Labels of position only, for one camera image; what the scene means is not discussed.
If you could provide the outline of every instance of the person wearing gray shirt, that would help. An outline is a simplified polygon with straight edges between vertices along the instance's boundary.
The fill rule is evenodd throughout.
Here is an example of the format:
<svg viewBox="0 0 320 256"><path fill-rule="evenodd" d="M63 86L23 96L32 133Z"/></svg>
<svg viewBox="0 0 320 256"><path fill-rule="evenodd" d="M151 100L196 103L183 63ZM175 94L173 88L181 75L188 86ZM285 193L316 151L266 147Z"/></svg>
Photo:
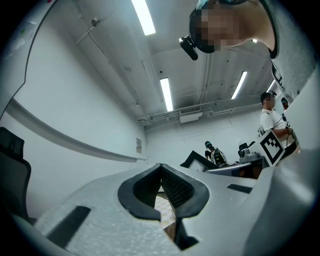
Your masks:
<svg viewBox="0 0 320 256"><path fill-rule="evenodd" d="M316 69L319 58L311 42L278 0L199 0L195 16L195 36L203 45L264 43L272 75L290 103Z"/></svg>

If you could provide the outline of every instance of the chair backrest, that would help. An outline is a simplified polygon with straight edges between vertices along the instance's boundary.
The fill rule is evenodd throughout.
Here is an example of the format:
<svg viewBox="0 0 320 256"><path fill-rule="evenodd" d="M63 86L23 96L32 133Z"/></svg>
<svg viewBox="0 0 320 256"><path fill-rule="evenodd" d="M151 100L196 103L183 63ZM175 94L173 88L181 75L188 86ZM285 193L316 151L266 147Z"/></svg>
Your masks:
<svg viewBox="0 0 320 256"><path fill-rule="evenodd" d="M24 140L0 127L0 192L8 209L26 220L26 195L31 175L30 164L23 159Z"/></svg>

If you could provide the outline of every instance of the neck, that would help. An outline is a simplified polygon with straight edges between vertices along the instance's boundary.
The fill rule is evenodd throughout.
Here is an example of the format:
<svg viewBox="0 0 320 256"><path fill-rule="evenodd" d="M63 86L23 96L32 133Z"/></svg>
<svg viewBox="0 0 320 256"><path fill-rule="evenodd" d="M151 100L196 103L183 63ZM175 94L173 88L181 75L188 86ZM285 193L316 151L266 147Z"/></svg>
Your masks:
<svg viewBox="0 0 320 256"><path fill-rule="evenodd" d="M275 49L275 34L269 16L260 2L243 6L242 17L247 27L248 39L264 43L271 51Z"/></svg>
<svg viewBox="0 0 320 256"><path fill-rule="evenodd" d="M271 110L272 110L272 108L271 108L271 107L267 107L266 105L264 105L264 106L263 106L263 109L264 109L264 110L269 110L269 111L271 111Z"/></svg>

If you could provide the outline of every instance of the black rectangular slot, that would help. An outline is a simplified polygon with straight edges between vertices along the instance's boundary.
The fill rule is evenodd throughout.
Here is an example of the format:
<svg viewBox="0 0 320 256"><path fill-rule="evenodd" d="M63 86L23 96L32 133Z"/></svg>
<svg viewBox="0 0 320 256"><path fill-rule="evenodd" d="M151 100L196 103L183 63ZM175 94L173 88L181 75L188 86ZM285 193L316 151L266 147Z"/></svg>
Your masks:
<svg viewBox="0 0 320 256"><path fill-rule="evenodd" d="M243 193L247 193L250 194L252 187L248 187L248 186L241 186L241 185L237 185L237 184L230 184L229 186L227 186L228 189L231 190L236 190L236 191L240 191Z"/></svg>
<svg viewBox="0 0 320 256"><path fill-rule="evenodd" d="M57 246L65 248L90 211L91 209L88 207L77 206L51 231L47 238Z"/></svg>

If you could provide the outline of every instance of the gray shirt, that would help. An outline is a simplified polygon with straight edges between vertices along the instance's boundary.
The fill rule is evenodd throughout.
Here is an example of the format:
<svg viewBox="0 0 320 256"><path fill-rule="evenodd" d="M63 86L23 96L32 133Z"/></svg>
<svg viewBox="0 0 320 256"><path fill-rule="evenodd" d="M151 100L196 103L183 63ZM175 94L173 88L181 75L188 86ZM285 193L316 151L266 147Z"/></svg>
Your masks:
<svg viewBox="0 0 320 256"><path fill-rule="evenodd" d="M275 33L270 52L272 75L287 100L292 102L305 86L318 62L307 35L278 0L260 0Z"/></svg>

